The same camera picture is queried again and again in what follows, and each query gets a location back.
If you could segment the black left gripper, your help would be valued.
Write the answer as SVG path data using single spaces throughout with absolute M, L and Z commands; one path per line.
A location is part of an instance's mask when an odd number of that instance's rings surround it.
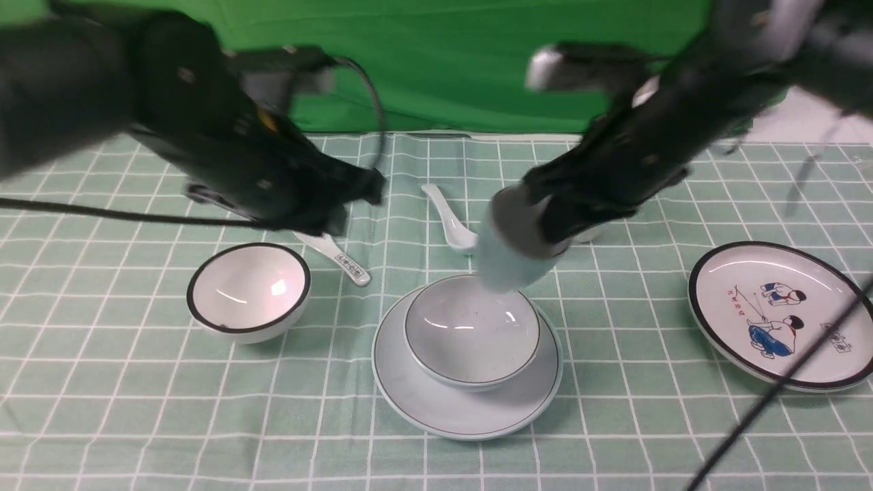
M 386 177 L 332 158 L 286 116 L 254 102 L 184 111 L 188 192 L 272 230 L 339 233 L 346 206 L 383 202 Z

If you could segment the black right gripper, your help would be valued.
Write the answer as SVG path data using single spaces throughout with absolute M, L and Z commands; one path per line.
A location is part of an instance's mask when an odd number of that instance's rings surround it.
M 634 215 L 685 173 L 689 143 L 669 136 L 668 119 L 643 106 L 614 108 L 593 121 L 581 141 L 527 171 L 527 202 L 549 245 L 607 221 Z

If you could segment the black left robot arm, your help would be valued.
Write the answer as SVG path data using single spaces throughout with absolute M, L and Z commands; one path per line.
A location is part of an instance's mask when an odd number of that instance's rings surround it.
M 340 235 L 346 206 L 381 205 L 387 122 L 365 69 L 319 46 L 224 50 L 178 10 L 50 1 L 50 15 L 2 27 L 2 180 L 127 134 L 188 177 L 185 194 L 236 220 L 3 198 L 4 209 L 184 226 Z M 362 78 L 379 140 L 367 167 L 318 149 L 292 122 L 296 94 Z

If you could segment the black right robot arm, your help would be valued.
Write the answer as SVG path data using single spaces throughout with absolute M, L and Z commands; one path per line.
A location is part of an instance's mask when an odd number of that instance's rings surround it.
M 673 55 L 607 42 L 539 48 L 527 87 L 599 89 L 610 106 L 576 148 L 524 175 L 534 233 L 552 245 L 635 214 L 786 88 L 870 118 L 871 62 L 870 1 L 714 1 Z

